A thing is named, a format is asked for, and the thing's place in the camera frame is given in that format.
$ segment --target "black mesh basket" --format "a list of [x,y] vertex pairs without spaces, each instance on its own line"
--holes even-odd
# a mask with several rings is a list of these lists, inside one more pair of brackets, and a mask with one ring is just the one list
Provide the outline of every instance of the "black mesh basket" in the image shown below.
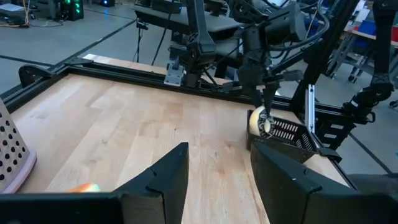
[[297,162],[305,162],[319,150],[311,138],[308,129],[295,122],[274,117],[275,125],[271,132],[272,137],[263,138],[250,133],[249,119],[253,110],[248,111],[248,125],[246,128],[246,148],[250,150],[253,142],[262,142],[265,145],[289,156]]

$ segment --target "pink base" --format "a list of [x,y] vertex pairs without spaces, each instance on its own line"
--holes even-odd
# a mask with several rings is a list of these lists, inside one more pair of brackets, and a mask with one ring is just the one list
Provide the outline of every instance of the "pink base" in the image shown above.
[[29,150],[29,157],[27,158],[23,168],[16,176],[14,181],[3,191],[1,194],[13,194],[15,193],[19,187],[24,183],[30,172],[32,171],[33,167],[36,164],[37,155],[35,151]]

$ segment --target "gray perforated container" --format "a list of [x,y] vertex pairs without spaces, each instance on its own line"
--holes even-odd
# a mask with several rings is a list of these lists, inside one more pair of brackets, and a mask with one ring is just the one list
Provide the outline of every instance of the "gray perforated container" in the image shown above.
[[6,106],[0,100],[0,193],[16,192],[36,160],[36,153],[27,148]]

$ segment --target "metal stand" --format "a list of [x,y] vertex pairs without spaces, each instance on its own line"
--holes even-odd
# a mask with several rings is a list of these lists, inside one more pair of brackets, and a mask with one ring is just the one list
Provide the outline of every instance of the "metal stand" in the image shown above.
[[305,92],[305,126],[315,134],[315,86],[308,85]]

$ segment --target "floor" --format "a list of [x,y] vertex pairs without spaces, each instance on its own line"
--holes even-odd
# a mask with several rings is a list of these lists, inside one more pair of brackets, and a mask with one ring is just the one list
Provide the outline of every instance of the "floor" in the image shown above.
[[[40,66],[48,67],[72,55],[86,54],[122,60],[133,59],[137,48],[137,28],[132,23],[135,14],[129,6],[85,6],[84,13],[83,20],[67,21],[60,27],[0,28],[0,93],[19,84],[17,71],[25,63],[38,62]],[[45,24],[45,21],[33,22],[38,26]],[[151,63],[162,31],[154,26],[149,26],[149,30],[144,31],[141,41],[141,63]],[[165,38],[155,65],[165,66],[168,59],[168,43],[169,38]],[[306,64],[299,62],[294,67],[304,70]],[[366,74],[356,84],[348,83],[350,71],[350,66],[343,65],[334,80],[321,76],[315,88],[316,98],[321,103],[341,106],[358,90],[369,84],[371,77]],[[297,85],[295,82],[283,83],[279,93],[292,96]],[[393,93],[390,100],[380,103],[374,109],[377,114],[376,122],[358,126],[338,149],[343,157],[340,165],[346,173],[398,172],[398,140],[395,138],[398,112],[388,107],[388,103],[396,99],[398,93]]]

